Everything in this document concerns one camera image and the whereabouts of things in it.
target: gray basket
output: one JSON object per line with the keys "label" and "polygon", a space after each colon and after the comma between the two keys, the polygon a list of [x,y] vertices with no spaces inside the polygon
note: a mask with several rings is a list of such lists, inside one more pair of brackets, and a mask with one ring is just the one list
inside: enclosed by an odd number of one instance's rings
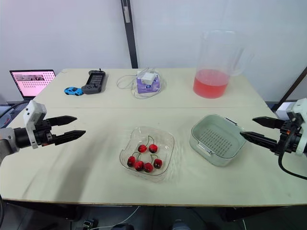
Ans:
{"label": "gray basket", "polygon": [[208,115],[193,127],[190,145],[216,166],[227,165],[246,140],[240,135],[243,128],[219,115]]}

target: purple box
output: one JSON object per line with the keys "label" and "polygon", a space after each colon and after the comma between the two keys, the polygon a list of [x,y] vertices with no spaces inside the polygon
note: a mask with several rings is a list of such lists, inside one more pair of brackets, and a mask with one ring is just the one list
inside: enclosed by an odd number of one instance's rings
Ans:
{"label": "purple box", "polygon": [[138,85],[138,93],[157,92],[160,89],[159,78],[156,77],[151,85],[143,84],[141,79],[136,79]]}

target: black game controller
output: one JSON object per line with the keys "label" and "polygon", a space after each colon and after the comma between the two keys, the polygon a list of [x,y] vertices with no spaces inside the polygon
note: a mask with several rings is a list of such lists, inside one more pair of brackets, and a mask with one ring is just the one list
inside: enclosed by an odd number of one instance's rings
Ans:
{"label": "black game controller", "polygon": [[81,87],[83,93],[94,94],[101,92],[102,82],[106,76],[106,73],[101,69],[91,70],[88,73],[90,77],[88,78],[86,85]]}

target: blue toy car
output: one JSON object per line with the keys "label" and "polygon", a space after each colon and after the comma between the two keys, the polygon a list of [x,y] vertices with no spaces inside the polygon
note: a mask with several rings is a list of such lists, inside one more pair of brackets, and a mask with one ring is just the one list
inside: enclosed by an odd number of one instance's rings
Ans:
{"label": "blue toy car", "polygon": [[64,93],[66,93],[66,95],[76,95],[76,96],[80,96],[83,94],[82,89],[76,87],[68,87],[64,89]]}

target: cherry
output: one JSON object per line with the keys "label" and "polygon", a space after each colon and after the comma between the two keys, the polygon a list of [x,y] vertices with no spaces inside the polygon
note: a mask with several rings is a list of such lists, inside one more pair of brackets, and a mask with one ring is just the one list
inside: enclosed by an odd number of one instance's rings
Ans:
{"label": "cherry", "polygon": [[154,168],[153,168],[153,165],[152,165],[152,164],[150,164],[150,163],[144,164],[144,170],[145,170],[145,172],[150,173],[153,169],[154,169]]}
{"label": "cherry", "polygon": [[135,157],[133,157],[133,156],[129,157],[128,161],[127,161],[127,165],[129,167],[132,167],[134,165],[134,163],[135,163]]}
{"label": "cherry", "polygon": [[162,166],[162,160],[160,160],[160,159],[155,159],[153,165],[154,165],[154,167],[155,167],[156,169],[160,169],[161,166]]}
{"label": "cherry", "polygon": [[144,162],[138,161],[134,164],[134,168],[136,171],[142,171],[144,168]]}
{"label": "cherry", "polygon": [[155,144],[150,145],[150,146],[149,146],[149,151],[150,151],[151,153],[157,152],[157,151],[158,151],[158,146],[156,146]]}
{"label": "cherry", "polygon": [[139,147],[138,147],[138,151],[139,152],[145,152],[147,150],[147,147],[146,147],[146,145],[140,145]]}

